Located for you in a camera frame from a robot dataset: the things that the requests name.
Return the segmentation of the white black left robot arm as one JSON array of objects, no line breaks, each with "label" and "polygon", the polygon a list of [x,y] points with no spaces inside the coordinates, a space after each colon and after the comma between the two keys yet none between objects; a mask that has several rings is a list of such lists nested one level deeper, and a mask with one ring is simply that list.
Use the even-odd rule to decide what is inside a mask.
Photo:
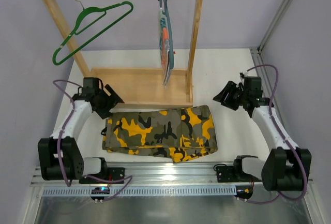
[{"label": "white black left robot arm", "polygon": [[63,180],[67,186],[73,180],[107,183],[110,174],[106,160],[82,157],[77,138],[92,113],[107,119],[112,115],[110,110],[123,100],[110,85],[104,85],[96,77],[85,77],[69,100],[71,108],[64,121],[48,138],[38,142],[41,176],[45,181]]}]

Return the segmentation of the camouflage yellow green trousers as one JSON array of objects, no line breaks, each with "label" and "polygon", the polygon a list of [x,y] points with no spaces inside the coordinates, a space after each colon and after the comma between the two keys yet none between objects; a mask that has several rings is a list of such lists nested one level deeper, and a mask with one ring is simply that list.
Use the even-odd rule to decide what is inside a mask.
[{"label": "camouflage yellow green trousers", "polygon": [[194,160],[218,150],[212,113],[207,105],[150,112],[117,112],[101,132],[109,153]]}]

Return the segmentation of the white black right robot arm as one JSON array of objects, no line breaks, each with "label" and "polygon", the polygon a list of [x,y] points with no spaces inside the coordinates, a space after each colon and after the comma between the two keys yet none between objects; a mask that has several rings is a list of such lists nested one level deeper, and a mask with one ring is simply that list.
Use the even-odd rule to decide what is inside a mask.
[{"label": "white black right robot arm", "polygon": [[234,111],[242,107],[260,129],[269,149],[266,160],[238,155],[233,162],[238,178],[253,176],[268,191],[304,191],[307,188],[311,153],[300,148],[282,126],[272,100],[263,97],[260,77],[244,76],[229,81],[214,101]]}]

